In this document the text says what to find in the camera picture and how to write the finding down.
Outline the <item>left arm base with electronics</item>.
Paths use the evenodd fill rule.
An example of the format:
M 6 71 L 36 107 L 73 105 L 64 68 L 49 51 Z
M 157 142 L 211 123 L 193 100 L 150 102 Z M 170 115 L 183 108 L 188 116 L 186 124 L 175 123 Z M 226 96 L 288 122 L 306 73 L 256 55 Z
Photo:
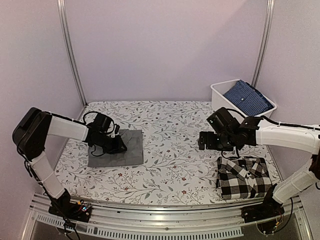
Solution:
M 92 205 L 82 199 L 72 202 L 68 193 L 58 199 L 48 196 L 51 203 L 48 212 L 65 219 L 88 223 L 92 214 Z

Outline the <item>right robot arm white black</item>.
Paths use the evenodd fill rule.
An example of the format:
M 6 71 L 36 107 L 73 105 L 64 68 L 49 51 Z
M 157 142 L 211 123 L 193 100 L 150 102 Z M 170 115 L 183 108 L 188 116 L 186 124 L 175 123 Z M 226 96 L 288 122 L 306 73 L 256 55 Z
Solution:
M 201 131 L 200 150 L 240 150 L 244 146 L 267 146 L 271 150 L 284 149 L 289 156 L 305 156 L 295 171 L 272 188 L 270 197 L 259 206 L 262 218 L 269 218 L 289 198 L 320 182 L 320 128 L 275 122 L 264 116 L 249 116 L 242 122 L 234 117 L 213 116 L 207 119 L 213 131 Z

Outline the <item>black white plaid shirt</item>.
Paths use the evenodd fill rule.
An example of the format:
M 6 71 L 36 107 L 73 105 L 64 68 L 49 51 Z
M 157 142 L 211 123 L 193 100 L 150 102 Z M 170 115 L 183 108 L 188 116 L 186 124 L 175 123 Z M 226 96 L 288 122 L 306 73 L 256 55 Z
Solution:
M 272 187 L 264 158 L 217 160 L 216 187 L 223 200 L 263 198 Z

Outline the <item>grey long sleeve shirt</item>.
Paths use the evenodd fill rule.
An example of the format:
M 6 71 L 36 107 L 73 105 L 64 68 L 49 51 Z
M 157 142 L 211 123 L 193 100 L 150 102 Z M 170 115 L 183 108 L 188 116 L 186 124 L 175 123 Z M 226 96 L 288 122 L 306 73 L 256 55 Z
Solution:
M 127 150 L 122 153 L 93 156 L 94 147 L 88 148 L 88 167 L 123 167 L 137 166 L 144 163 L 142 130 L 120 129 L 119 135 Z

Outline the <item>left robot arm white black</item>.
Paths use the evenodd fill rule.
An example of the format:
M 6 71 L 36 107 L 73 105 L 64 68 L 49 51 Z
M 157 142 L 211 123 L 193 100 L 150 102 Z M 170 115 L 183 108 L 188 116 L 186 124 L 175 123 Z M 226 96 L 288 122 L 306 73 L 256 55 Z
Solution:
M 100 112 L 95 112 L 93 121 L 78 121 L 39 108 L 31 107 L 12 133 L 18 154 L 25 160 L 29 174 L 36 179 L 46 194 L 57 200 L 55 209 L 63 216 L 74 213 L 74 205 L 62 198 L 68 195 L 56 177 L 46 155 L 48 136 L 57 136 L 86 143 L 89 147 L 100 147 L 102 155 L 123 153 L 127 150 L 119 125 Z

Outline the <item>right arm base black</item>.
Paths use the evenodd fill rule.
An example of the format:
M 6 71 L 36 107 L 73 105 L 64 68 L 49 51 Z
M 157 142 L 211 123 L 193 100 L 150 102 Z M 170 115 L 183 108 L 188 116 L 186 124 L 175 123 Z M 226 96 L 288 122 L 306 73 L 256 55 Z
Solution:
M 294 209 L 292 198 L 290 198 L 290 203 L 290 214 L 285 223 L 283 223 L 285 218 L 283 204 L 272 198 L 264 200 L 260 204 L 242 207 L 241 217 L 245 223 L 256 222 L 258 231 L 264 236 L 274 235 L 283 230 L 290 222 Z

